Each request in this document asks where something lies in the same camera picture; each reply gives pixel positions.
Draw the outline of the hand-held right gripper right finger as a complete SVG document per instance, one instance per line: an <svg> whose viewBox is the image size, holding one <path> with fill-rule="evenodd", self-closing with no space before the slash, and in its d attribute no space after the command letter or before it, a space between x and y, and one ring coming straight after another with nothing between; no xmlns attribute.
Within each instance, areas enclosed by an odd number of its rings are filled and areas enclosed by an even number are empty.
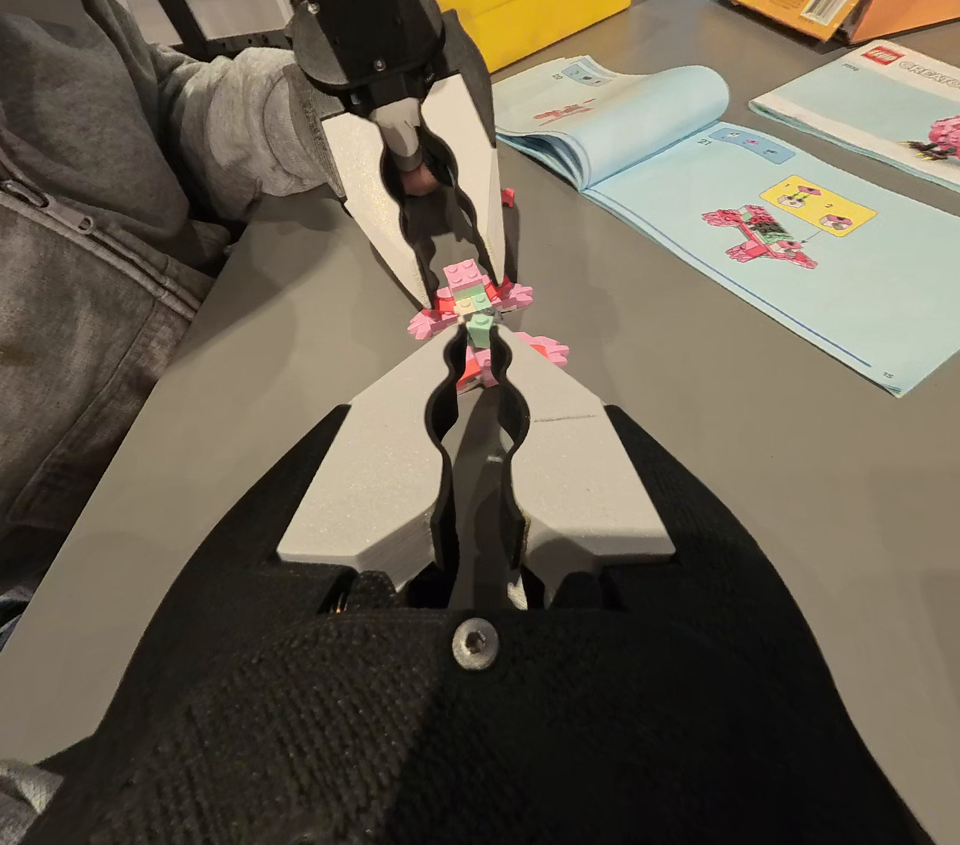
<svg viewBox="0 0 960 845"><path fill-rule="evenodd" d="M502 545L544 587L615 562L670 559L657 513L602 396L512 328L491 335L500 379Z"/></svg>

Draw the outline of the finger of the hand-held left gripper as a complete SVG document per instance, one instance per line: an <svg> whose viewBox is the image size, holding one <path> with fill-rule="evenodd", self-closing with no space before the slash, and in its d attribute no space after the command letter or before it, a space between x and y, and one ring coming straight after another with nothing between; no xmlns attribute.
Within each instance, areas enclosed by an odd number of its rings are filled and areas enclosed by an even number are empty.
<svg viewBox="0 0 960 845"><path fill-rule="evenodd" d="M322 136L337 168L347 214L407 294L423 310L431 310L435 294L426 277L426 262L407 235L403 184L392 182L392 155L379 124L345 111L322 121Z"/></svg>
<svg viewBox="0 0 960 845"><path fill-rule="evenodd" d="M491 140L463 73L444 77L423 103L423 124L440 146L451 196L469 218L471 245L492 280L504 277L504 221L500 147Z"/></svg>

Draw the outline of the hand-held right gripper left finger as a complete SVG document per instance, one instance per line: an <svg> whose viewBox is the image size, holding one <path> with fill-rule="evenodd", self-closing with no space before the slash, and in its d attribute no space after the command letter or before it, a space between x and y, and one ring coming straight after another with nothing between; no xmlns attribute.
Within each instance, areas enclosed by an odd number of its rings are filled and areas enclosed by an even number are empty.
<svg viewBox="0 0 960 845"><path fill-rule="evenodd" d="M280 559L384 573L393 587L435 568L451 587L463 552L444 436L459 421L465 348L469 330L448 328L347 403Z"/></svg>

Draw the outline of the pink toy brick model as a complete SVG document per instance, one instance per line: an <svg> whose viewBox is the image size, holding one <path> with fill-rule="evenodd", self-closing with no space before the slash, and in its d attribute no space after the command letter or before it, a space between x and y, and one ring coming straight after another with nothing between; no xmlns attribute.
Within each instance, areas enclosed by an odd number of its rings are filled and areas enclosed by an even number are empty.
<svg viewBox="0 0 960 845"><path fill-rule="evenodd" d="M440 376L431 403L457 403L463 389L495 384L512 384L530 403L576 396L576 379L564 375L571 348L504 325L504 313L533 303L533 287L509 277L500 283L473 261L448 262L444 275L445 287L407 325L415 340L431 343L423 356Z"/></svg>

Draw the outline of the person's left forearm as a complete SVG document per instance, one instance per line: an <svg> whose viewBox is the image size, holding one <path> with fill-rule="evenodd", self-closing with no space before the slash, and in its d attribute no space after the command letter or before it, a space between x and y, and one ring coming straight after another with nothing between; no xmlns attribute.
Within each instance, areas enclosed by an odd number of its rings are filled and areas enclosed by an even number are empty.
<svg viewBox="0 0 960 845"><path fill-rule="evenodd" d="M255 45L236 57L175 57L155 48L169 130L190 175L219 218L247 221L269 196L345 182L322 124L345 103L317 88L291 48Z"/></svg>

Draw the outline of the open light blue instruction booklet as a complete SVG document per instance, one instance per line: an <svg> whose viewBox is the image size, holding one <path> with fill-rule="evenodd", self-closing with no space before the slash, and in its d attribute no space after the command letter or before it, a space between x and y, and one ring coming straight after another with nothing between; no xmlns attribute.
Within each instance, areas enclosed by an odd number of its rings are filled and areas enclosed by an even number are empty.
<svg viewBox="0 0 960 845"><path fill-rule="evenodd" d="M960 348L960 221L722 121L702 66L555 57L492 85L495 136L779 325L911 393Z"/></svg>

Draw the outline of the closed light blue instruction booklet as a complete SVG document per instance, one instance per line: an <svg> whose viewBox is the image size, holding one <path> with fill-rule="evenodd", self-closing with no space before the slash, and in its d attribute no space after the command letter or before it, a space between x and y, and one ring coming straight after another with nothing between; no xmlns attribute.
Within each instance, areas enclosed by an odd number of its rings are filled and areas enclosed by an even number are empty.
<svg viewBox="0 0 960 845"><path fill-rule="evenodd" d="M875 41L749 108L960 191L960 69L911 45Z"/></svg>

